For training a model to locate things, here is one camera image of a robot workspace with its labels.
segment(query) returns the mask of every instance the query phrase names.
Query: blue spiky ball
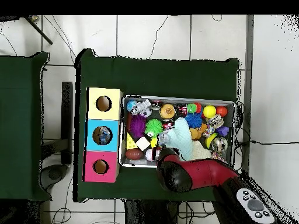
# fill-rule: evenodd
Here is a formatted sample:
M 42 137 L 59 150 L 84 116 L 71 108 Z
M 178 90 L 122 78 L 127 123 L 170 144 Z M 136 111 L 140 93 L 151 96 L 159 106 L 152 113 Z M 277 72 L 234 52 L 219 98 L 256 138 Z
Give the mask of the blue spiky ball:
M 200 128 L 203 122 L 201 113 L 188 113 L 185 120 L 187 121 L 189 128 L 193 129 Z

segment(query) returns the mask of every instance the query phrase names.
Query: round hole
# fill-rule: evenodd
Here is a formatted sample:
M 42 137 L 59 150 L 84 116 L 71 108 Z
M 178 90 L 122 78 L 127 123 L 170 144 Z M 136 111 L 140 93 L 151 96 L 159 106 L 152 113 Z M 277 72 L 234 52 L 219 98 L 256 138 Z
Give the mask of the round hole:
M 106 126 L 96 127 L 93 131 L 92 138 L 98 145 L 106 145 L 112 140 L 112 132 Z
M 99 174 L 104 174 L 107 172 L 108 170 L 108 163 L 105 162 L 104 160 L 97 160 L 94 164 L 93 164 L 93 170 L 96 173 Z
M 100 111 L 109 111 L 112 102 L 108 96 L 101 96 L 96 100 L 96 108 Z

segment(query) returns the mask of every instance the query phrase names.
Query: gray button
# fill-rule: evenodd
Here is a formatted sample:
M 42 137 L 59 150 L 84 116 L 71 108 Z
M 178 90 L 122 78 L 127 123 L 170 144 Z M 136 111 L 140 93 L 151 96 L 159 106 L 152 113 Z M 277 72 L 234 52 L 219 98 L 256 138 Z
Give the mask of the gray button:
M 247 206 L 252 211 L 262 211 L 264 209 L 264 205 L 256 199 L 250 199 Z

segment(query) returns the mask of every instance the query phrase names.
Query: orange ball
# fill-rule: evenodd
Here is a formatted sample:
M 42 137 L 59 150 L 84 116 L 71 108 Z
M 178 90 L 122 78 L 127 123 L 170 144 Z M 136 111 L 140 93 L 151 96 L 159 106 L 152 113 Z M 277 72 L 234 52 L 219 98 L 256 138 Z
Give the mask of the orange ball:
M 217 107 L 216 114 L 219 114 L 222 118 L 227 115 L 227 108 L 226 107 Z

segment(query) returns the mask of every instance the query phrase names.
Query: green cloth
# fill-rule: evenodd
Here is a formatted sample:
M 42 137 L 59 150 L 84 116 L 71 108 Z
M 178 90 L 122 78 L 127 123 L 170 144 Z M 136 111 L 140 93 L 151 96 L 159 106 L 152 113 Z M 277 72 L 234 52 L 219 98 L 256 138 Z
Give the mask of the green cloth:
M 80 86 L 78 200 L 128 198 L 148 200 L 214 200 L 211 187 L 174 193 L 162 189 L 155 169 L 121 167 L 115 183 L 82 182 L 86 88 L 120 89 L 124 95 L 149 95 L 211 100 L 237 100 L 239 61 L 170 61 L 123 57 L 95 57 L 84 49 L 77 56 L 77 86 Z
M 48 53 L 0 56 L 0 198 L 48 200 L 39 184 L 41 69 Z

